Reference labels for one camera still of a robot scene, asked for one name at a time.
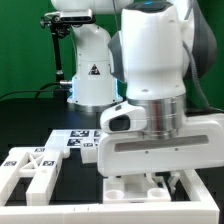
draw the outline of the green wall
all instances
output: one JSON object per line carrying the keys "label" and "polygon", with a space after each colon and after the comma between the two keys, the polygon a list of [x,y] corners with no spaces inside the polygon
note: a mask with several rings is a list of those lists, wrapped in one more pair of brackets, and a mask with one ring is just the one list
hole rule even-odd
{"label": "green wall", "polygon": [[[201,85],[210,103],[224,108],[224,2],[200,0],[199,3],[218,42],[217,61],[208,74],[202,77]],[[51,34],[49,29],[43,30],[39,25],[40,17],[49,11],[53,11],[49,0],[1,0],[0,95],[17,90],[36,90],[55,81]],[[97,23],[111,35],[116,31],[114,16],[97,16]],[[63,70],[66,78],[71,79],[75,67],[70,37],[60,41],[60,45]],[[187,81],[186,86],[188,99],[202,106],[192,82]],[[33,97],[34,94],[19,96]]]}

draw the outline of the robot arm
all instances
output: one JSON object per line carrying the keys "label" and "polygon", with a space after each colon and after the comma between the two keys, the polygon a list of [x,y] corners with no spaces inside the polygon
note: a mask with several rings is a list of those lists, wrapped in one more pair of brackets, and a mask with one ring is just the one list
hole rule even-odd
{"label": "robot arm", "polygon": [[114,14],[113,1],[117,12],[133,2],[133,0],[51,0],[59,11],[91,9],[94,14]]}
{"label": "robot arm", "polygon": [[101,116],[98,169],[104,176],[223,165],[218,159],[224,158],[218,147],[224,144],[223,115],[185,116],[183,77],[189,59],[183,41],[198,55],[202,75],[215,58],[215,39],[196,0],[172,3],[133,3],[122,12],[117,39],[127,102]]}

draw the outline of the white plastic block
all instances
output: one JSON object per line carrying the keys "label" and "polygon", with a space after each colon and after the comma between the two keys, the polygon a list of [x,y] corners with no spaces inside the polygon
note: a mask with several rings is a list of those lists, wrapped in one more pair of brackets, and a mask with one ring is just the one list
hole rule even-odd
{"label": "white plastic block", "polygon": [[19,169],[28,161],[27,152],[11,154],[0,167],[0,206],[4,206],[17,185]]}
{"label": "white plastic block", "polygon": [[57,151],[44,155],[26,192],[28,206],[48,205],[61,168],[62,158],[62,152]]}
{"label": "white plastic block", "polygon": [[84,164],[97,163],[97,152],[94,139],[84,139],[81,141],[81,156]]}

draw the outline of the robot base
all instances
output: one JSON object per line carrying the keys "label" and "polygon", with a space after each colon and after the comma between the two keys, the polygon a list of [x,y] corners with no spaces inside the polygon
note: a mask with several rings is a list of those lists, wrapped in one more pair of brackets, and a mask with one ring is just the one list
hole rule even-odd
{"label": "robot base", "polygon": [[104,110],[115,106],[118,102],[107,104],[107,105],[102,105],[102,106],[88,106],[88,105],[81,105],[73,102],[67,103],[67,106],[69,109],[76,110],[76,111],[81,111],[81,112],[87,112],[87,113],[96,113],[96,112],[103,112]]}

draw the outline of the black surface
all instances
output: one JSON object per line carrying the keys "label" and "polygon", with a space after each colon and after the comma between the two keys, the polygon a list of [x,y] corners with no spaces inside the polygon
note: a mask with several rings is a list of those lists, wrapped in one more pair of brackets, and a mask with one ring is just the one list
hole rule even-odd
{"label": "black surface", "polygon": [[[44,146],[53,129],[98,129],[98,113],[75,112],[63,101],[12,99],[0,102],[0,164],[12,147]],[[26,205],[31,179],[20,179],[7,205]],[[101,202],[102,177],[96,164],[83,165],[79,150],[71,150],[62,168],[50,204]]]}

